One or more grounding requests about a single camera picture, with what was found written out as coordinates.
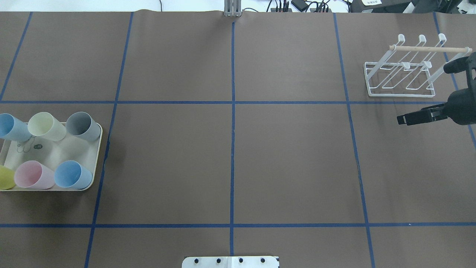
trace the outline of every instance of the metal bracket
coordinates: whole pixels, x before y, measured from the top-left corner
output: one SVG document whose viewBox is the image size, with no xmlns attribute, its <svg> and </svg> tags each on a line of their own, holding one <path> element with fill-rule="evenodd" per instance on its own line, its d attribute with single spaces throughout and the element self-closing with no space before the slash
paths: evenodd
<svg viewBox="0 0 476 268">
<path fill-rule="evenodd" d="M 279 257 L 187 257 L 182 262 L 182 268 L 279 268 Z"/>
<path fill-rule="evenodd" d="M 225 0 L 225 17 L 241 17 L 241 0 Z"/>
</svg>

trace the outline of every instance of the plastic cup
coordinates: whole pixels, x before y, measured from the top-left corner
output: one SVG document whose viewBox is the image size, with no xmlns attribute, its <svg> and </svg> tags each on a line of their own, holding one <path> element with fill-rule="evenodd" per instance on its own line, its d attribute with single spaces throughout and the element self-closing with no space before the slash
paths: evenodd
<svg viewBox="0 0 476 268">
<path fill-rule="evenodd" d="M 55 171 L 55 183 L 62 188 L 84 189 L 91 181 L 91 172 L 73 160 L 61 163 Z"/>
<path fill-rule="evenodd" d="M 6 190 L 15 186 L 15 171 L 0 165 L 0 190 Z"/>
<path fill-rule="evenodd" d="M 32 116 L 28 121 L 28 130 L 33 136 L 54 142 L 64 139 L 66 128 L 50 113 L 41 112 Z"/>
<path fill-rule="evenodd" d="M 54 172 L 38 161 L 26 161 L 17 168 L 15 183 L 22 188 L 48 189 L 55 185 Z"/>
<path fill-rule="evenodd" d="M 31 134 L 28 131 L 27 124 L 9 113 L 0 114 L 0 138 L 9 141 L 25 142 L 30 137 Z"/>
<path fill-rule="evenodd" d="M 99 125 L 85 112 L 72 114 L 66 121 L 66 130 L 69 134 L 90 142 L 101 134 Z"/>
</svg>

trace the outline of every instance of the wooden dowel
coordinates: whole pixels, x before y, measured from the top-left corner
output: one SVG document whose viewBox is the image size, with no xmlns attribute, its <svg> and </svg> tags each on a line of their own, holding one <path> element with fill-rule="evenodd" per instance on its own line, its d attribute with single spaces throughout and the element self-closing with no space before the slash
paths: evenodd
<svg viewBox="0 0 476 268">
<path fill-rule="evenodd" d="M 472 53 L 473 49 L 465 48 L 447 48 L 447 47 L 411 47 L 411 46 L 389 46 L 392 51 L 421 51 L 421 52 L 448 52 L 448 53 Z"/>
</svg>

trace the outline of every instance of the gray cup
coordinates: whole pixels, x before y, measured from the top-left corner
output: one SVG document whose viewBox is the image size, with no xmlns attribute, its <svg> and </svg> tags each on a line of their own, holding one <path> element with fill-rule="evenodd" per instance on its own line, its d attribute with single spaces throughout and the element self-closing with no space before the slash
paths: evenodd
<svg viewBox="0 0 476 268">
<path fill-rule="evenodd" d="M 101 134 L 99 125 L 85 112 L 72 114 L 66 121 L 66 130 L 69 134 L 90 142 Z"/>
</svg>

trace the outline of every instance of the pink cup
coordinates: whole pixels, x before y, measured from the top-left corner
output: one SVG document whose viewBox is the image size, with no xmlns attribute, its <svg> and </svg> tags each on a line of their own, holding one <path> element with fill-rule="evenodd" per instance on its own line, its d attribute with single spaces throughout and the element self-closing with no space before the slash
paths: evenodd
<svg viewBox="0 0 476 268">
<path fill-rule="evenodd" d="M 15 172 L 15 184 L 22 188 L 48 189 L 55 185 L 55 173 L 38 161 L 26 161 Z"/>
</svg>

